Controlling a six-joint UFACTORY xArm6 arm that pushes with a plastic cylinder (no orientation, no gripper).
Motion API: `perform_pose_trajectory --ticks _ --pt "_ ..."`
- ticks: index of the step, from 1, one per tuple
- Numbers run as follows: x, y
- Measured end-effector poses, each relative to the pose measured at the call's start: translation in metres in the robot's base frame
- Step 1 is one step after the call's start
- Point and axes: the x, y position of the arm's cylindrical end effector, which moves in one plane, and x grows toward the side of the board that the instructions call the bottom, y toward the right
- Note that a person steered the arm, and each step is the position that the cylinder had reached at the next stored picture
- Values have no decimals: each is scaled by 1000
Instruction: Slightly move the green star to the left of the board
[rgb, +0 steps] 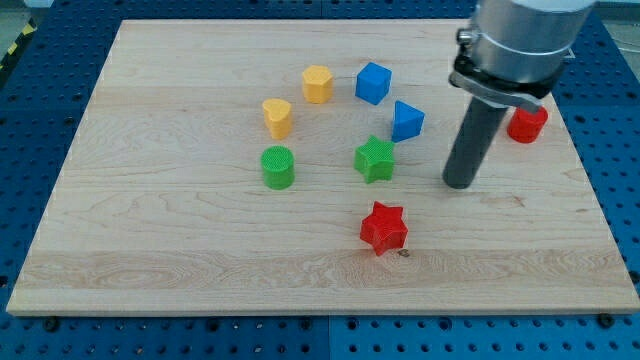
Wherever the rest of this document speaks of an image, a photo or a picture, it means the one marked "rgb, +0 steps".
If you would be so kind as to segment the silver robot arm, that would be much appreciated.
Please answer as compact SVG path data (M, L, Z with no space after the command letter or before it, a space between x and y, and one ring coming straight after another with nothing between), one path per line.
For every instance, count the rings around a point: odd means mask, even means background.
M478 1L457 31L450 84L472 95L471 111L537 112L593 6L592 0Z

